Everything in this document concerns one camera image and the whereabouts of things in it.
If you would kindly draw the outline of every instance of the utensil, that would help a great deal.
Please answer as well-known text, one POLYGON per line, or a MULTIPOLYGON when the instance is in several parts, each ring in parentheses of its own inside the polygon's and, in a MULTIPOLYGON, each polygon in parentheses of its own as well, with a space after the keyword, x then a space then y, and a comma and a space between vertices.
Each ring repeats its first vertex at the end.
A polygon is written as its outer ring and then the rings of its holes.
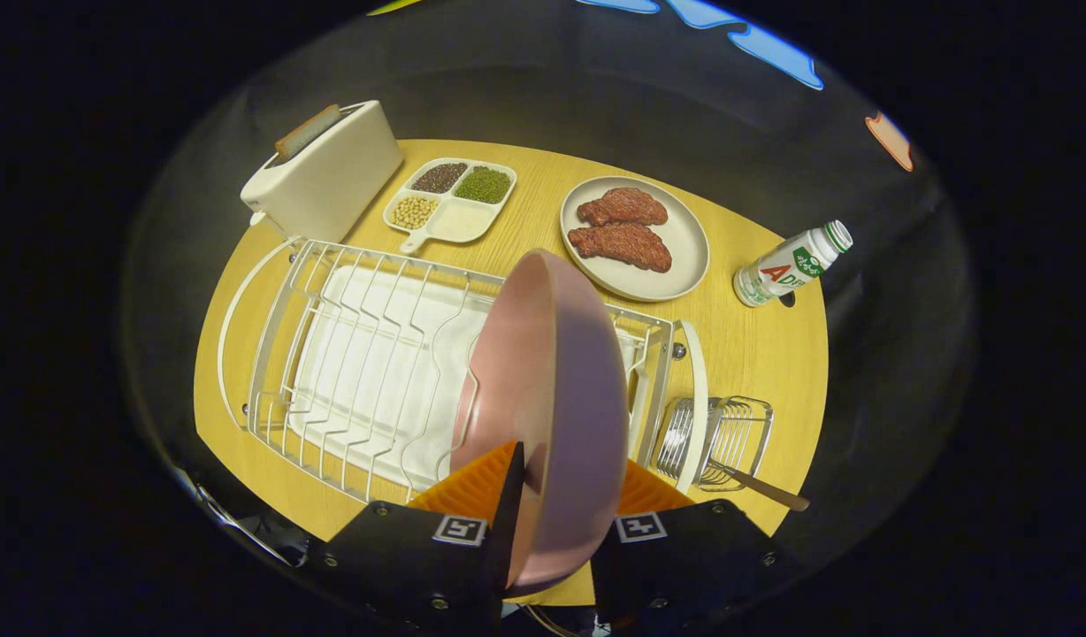
POLYGON ((339 242, 402 165, 386 113, 370 100, 325 110, 277 144, 240 190, 251 226, 268 220, 285 237, 339 242))
POLYGON ((610 531, 628 420, 624 368, 603 298, 569 263, 527 253, 476 342, 451 456, 455 471, 509 439, 523 442, 513 596, 563 581, 610 531))
MULTIPOLYGON (((692 398, 680 398, 669 405, 671 416, 657 453, 656 471, 674 480, 681 479, 685 448, 693 438, 693 405, 695 402, 692 398)), ((805 497, 795 496, 755 476, 774 423, 774 409, 769 403, 743 395, 709 398, 705 422, 702 459, 693 479, 697 488, 725 492, 746 486, 795 511, 806 510, 810 502, 805 497), (745 453, 753 447, 755 456, 752 467, 749 471, 742 471, 738 467, 745 453), (730 481, 737 481, 741 486, 728 486, 730 481)))
POLYGON ((721 464, 716 460, 708 460, 709 469, 716 469, 716 471, 724 472, 732 480, 741 482, 742 485, 750 488, 752 491, 758 493, 758 495, 770 497, 774 502, 779 502, 792 511, 806 511, 807 507, 810 506, 810 500, 806 497, 795 496, 794 493, 788 491, 783 491, 773 484, 767 484, 756 476, 750 476, 745 474, 745 472, 738 471, 733 467, 727 467, 727 464, 721 464))
POLYGON ((413 254, 418 250, 421 250, 422 243, 427 239, 437 239, 439 242, 454 242, 454 243, 466 243, 473 242, 476 239, 481 238, 488 229, 491 228, 492 222, 503 211, 503 205, 507 203, 507 198, 512 196, 512 190, 516 187, 516 171, 507 168, 505 165, 498 165, 497 163, 489 163, 485 161, 467 161, 466 158, 458 157, 438 157, 434 161, 427 162, 421 168, 415 170, 409 179, 406 180, 405 184, 402 184, 401 189, 390 199, 390 203, 386 205, 386 209, 382 211, 382 220, 386 221, 387 226, 393 228, 394 230, 401 230, 403 232, 408 232, 409 235, 406 238, 405 242, 402 242, 401 252, 402 254, 413 254), (425 190, 415 190, 413 186, 417 182, 417 179, 421 178, 427 170, 433 168, 433 166, 442 165, 442 163, 464 163, 467 165, 464 173, 457 177, 457 180, 453 182, 443 193, 427 193, 425 190), (507 192, 503 194, 497 203, 489 204, 484 202, 473 201, 473 199, 458 198, 453 194, 460 182, 469 177, 471 170, 482 166, 482 168, 490 168, 492 170, 500 170, 507 177, 512 178, 510 184, 507 186, 507 192), (426 220, 425 225, 419 228, 409 229, 402 226, 397 226, 396 222, 390 220, 391 215, 393 215, 394 206, 405 198, 425 198, 433 199, 437 202, 437 208, 433 214, 426 220), (455 232, 457 228, 450 225, 451 218, 454 215, 462 215, 464 218, 478 218, 479 222, 475 225, 475 229, 467 232, 455 232))
POLYGON ((668 301, 690 293, 699 285, 708 272, 708 237, 689 209, 668 190, 632 177, 595 177, 574 186, 559 209, 559 228, 563 243, 570 258, 580 270, 605 290, 633 301, 668 301), (603 196, 610 189, 639 189, 665 206, 669 220, 649 229, 660 237, 672 254, 673 265, 668 271, 642 270, 628 263, 601 256, 582 258, 571 245, 568 232, 588 225, 579 220, 579 205, 603 196))

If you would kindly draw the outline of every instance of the meat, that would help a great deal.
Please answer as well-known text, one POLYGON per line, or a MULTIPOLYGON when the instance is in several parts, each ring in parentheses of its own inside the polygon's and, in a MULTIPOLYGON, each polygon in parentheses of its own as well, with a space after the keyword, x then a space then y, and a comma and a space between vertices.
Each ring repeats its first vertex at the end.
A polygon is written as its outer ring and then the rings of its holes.
POLYGON ((591 226, 622 221, 659 226, 669 221, 669 213, 659 201, 639 189, 609 189, 601 199, 579 205, 579 220, 591 226))
POLYGON ((673 257, 660 237, 640 222, 576 228, 567 232, 567 238, 582 258, 616 258, 653 271, 668 271, 673 265, 673 257))

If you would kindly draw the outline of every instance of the white bottle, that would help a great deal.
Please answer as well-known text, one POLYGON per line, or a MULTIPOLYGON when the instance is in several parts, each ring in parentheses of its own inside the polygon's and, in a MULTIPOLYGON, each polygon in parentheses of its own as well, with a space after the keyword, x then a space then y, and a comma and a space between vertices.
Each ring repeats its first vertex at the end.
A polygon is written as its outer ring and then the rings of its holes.
POLYGON ((758 307, 818 278, 834 259, 850 250, 854 239, 842 221, 807 230, 780 243, 749 266, 732 276, 736 297, 748 307, 758 307))

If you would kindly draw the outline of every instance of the wire rack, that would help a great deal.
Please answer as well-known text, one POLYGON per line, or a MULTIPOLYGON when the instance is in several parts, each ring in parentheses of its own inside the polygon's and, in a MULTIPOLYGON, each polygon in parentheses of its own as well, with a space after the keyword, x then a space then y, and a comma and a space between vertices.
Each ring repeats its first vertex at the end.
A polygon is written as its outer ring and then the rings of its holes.
MULTIPOLYGON (((677 480, 684 461, 685 444, 693 432, 693 399, 680 398, 669 407, 669 422, 660 439, 656 471, 677 480)), ((708 415, 702 422, 707 432, 702 450, 696 485, 702 491, 738 491, 744 485, 733 479, 733 471, 756 475, 767 451, 770 429, 774 423, 774 409, 769 403, 733 395, 729 398, 709 398, 708 415), (748 455, 749 448, 754 450, 748 455), (745 455, 752 467, 741 468, 745 455)))
MULTIPOLYGON (((445 479, 469 359, 503 278, 307 241, 257 343, 244 428, 362 502, 405 504, 445 479)), ((629 455, 665 404, 673 323, 607 306, 631 391, 629 455)))

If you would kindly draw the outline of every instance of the wooden table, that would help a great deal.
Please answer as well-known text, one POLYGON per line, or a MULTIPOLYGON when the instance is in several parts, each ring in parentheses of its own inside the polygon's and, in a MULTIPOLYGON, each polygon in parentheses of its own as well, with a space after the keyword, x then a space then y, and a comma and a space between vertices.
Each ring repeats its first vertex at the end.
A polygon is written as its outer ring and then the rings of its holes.
MULTIPOLYGON (((401 168, 370 203, 344 243, 397 253, 405 234, 382 222, 382 208, 414 170, 441 156, 507 165, 518 173, 518 181, 485 235, 470 243, 430 241, 415 256, 502 277, 507 277, 523 252, 535 246, 568 257, 559 233, 559 206, 572 187, 591 177, 639 177, 680 198, 708 234, 712 264, 700 285, 681 298, 652 304, 627 301, 601 288, 599 291, 608 303, 617 306, 669 321, 693 322, 707 362, 709 395, 749 395, 774 407, 773 432, 758 477, 798 493, 813 459, 826 403, 829 352, 822 290, 813 282, 798 290, 798 301, 793 307, 773 302, 749 309, 737 301, 731 283, 737 267, 772 249, 782 241, 781 237, 695 194, 603 163, 479 141, 404 140, 401 146, 405 155, 401 168)), ((247 214, 242 204, 240 215, 247 214)), ((282 241, 267 222, 254 226, 240 239, 225 266, 201 330, 193 409, 198 434, 232 474, 293 523, 329 539, 353 520, 363 505, 306 475, 237 428, 225 410, 217 379, 217 342, 232 295, 253 266, 282 241)), ((224 375, 231 405, 248 402, 256 340, 263 332, 265 311, 280 286, 283 270, 286 263, 282 269, 266 266, 260 270, 240 296, 231 329, 226 332, 224 375)), ((668 399, 692 395, 687 367, 672 366, 668 399)), ((243 422, 239 412, 237 419, 243 422)), ((695 487, 689 495, 694 500, 718 497, 695 487)), ((730 499, 767 534, 772 534, 787 514, 781 505, 748 489, 731 493, 730 499)), ((523 600, 552 606, 593 604, 589 564, 563 584, 523 600)))

